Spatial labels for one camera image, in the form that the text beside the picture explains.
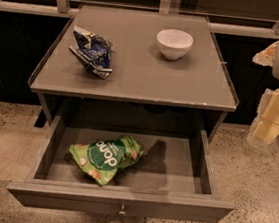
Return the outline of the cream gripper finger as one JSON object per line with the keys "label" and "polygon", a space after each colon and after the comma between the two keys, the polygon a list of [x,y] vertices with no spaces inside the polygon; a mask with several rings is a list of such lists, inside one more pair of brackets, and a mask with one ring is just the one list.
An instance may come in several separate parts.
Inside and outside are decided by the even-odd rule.
{"label": "cream gripper finger", "polygon": [[252,61],[257,65],[272,67],[277,45],[278,42],[273,42],[270,46],[263,49],[261,52],[256,53],[255,56],[252,58]]}
{"label": "cream gripper finger", "polygon": [[257,109],[257,117],[254,118],[247,141],[253,147],[263,148],[273,143],[279,136],[279,88],[267,89],[262,94]]}

